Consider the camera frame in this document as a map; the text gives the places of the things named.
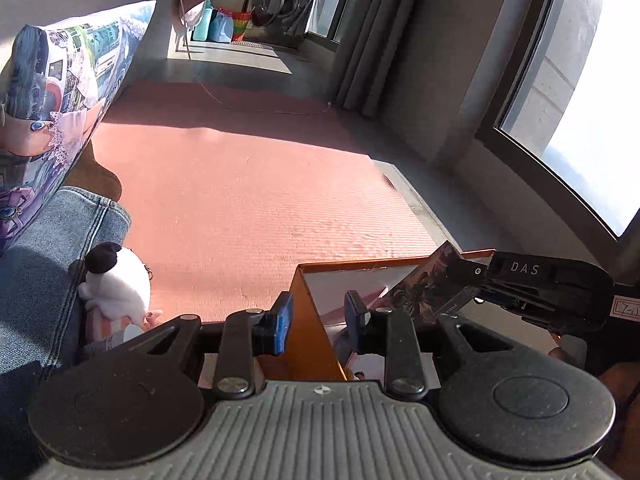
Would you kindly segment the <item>person right hand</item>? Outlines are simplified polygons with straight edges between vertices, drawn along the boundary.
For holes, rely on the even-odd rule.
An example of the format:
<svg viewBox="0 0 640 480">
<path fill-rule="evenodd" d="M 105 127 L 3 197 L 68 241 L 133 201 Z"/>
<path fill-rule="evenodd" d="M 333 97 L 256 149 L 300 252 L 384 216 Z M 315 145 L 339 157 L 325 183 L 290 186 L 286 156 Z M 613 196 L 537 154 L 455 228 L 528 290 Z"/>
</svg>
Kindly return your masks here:
<svg viewBox="0 0 640 480">
<path fill-rule="evenodd" d="M 623 479 L 638 479 L 640 472 L 639 373 L 639 363 L 620 363 L 600 376 L 614 396 L 617 412 L 599 457 Z"/>
</svg>

